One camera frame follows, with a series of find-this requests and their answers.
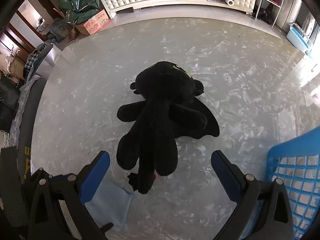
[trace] black plush toy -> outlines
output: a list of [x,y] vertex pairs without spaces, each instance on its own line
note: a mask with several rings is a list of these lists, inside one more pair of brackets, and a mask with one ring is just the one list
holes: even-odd
[[118,145],[117,162],[131,170],[139,158],[138,174],[131,173],[133,190],[146,194],[152,187],[155,170],[161,176],[173,173],[178,164],[175,138],[219,135],[211,111],[195,96],[204,92],[202,83],[192,79],[179,66],[161,61],[142,71],[130,85],[140,101],[119,108],[123,122],[133,122],[131,130]]

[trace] green plastic bag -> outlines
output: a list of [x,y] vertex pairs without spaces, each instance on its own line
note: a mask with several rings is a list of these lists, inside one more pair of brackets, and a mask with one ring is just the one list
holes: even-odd
[[100,0],[61,0],[60,9],[67,23],[79,24],[100,11]]

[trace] metal screw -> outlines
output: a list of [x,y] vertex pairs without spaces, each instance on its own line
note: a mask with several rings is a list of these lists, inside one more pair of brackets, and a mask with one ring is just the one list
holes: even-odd
[[276,183],[279,184],[279,185],[282,185],[283,183],[283,180],[280,179],[280,178],[276,178]]
[[248,180],[248,181],[253,181],[254,180],[254,176],[252,174],[247,174],[245,176],[245,178]]
[[69,181],[74,181],[76,179],[76,176],[74,174],[71,174],[68,176]]
[[47,182],[47,181],[46,181],[45,179],[39,180],[39,184],[40,184],[40,185],[44,185],[46,182]]

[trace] plaid cloth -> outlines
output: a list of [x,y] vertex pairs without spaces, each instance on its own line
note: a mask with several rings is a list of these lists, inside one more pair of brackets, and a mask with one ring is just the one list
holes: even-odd
[[29,56],[27,58],[27,63],[25,64],[24,69],[23,69],[23,78],[27,78],[27,76],[30,72],[30,69],[33,66],[33,63],[35,62],[35,60],[39,56],[40,52],[43,51],[46,47],[47,47],[47,44],[42,43],[38,47],[36,47],[36,49],[32,53],[29,54]]

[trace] cardboard box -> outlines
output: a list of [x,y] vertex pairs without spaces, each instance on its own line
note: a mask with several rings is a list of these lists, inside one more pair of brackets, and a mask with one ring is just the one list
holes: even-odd
[[109,22],[110,22],[110,19],[106,11],[103,9],[102,11],[98,12],[95,16],[93,16],[89,20],[83,23],[77,24],[76,28],[83,35],[89,36],[91,34],[98,32],[100,29],[104,28],[105,26],[107,26]]

